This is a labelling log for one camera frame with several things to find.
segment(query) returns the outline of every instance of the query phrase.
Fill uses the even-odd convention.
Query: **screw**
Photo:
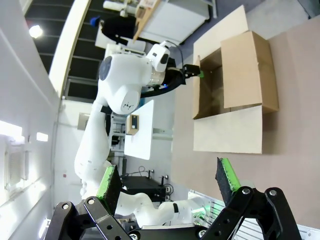
[[[277,192],[276,192],[275,190],[271,190],[271,191],[269,192],[269,194],[270,194],[271,196],[275,196],[275,195],[277,195]]]
[[[247,194],[250,193],[250,189],[249,189],[249,188],[244,188],[244,189],[242,190],[242,193],[245,194],[245,195],[247,195]]]
[[[132,238],[132,240],[138,240],[139,239],[136,234],[130,234],[129,236],[130,236],[130,238]]]
[[[206,230],[201,230],[201,231],[198,233],[199,238],[202,238],[203,235],[205,235],[205,233],[206,233]]]

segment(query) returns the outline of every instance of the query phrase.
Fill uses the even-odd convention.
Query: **table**
[[[171,180],[221,200],[215,180],[217,157],[229,158],[239,179],[252,181],[259,191],[281,188],[296,222],[320,228],[320,32],[306,37],[296,29],[300,28],[269,41],[280,110],[263,115],[263,154],[193,151],[192,80],[175,90]],[[290,44],[288,36],[295,37]]]
[[[125,155],[149,160],[153,139],[172,141],[172,130],[154,128],[154,105],[155,101],[151,100],[131,113],[139,116],[139,130],[135,135],[125,135]]]

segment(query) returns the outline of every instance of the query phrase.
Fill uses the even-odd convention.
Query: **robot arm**
[[[74,162],[75,173],[82,181],[82,199],[96,195],[105,170],[111,165],[107,161],[110,146],[103,106],[109,106],[120,115],[130,114],[139,104],[142,87],[161,86],[163,81],[167,83],[174,79],[172,70],[167,70],[170,55],[168,46],[167,42],[155,44],[146,57],[111,54],[102,62],[97,97]],[[199,67],[196,69],[194,74],[200,73]],[[182,76],[180,70],[175,70],[175,73]],[[178,214],[174,205],[180,209]],[[172,219],[191,223],[191,210],[201,205],[202,199],[199,198],[164,202],[155,209],[146,194],[128,195],[121,192],[116,213],[123,216],[134,213],[140,226],[162,225]]]

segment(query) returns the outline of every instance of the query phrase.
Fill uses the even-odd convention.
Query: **small box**
[[[139,130],[139,116],[130,115],[126,118],[125,133],[127,135],[135,135]]]

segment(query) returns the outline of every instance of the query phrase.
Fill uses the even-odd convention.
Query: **box flap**
[[[254,34],[251,31],[221,42],[224,107],[261,104],[259,64]]]
[[[204,33],[193,44],[193,63],[221,47],[221,41],[248,31],[245,7],[242,5]]]
[[[194,151],[262,153],[261,105],[197,119],[193,125]]]

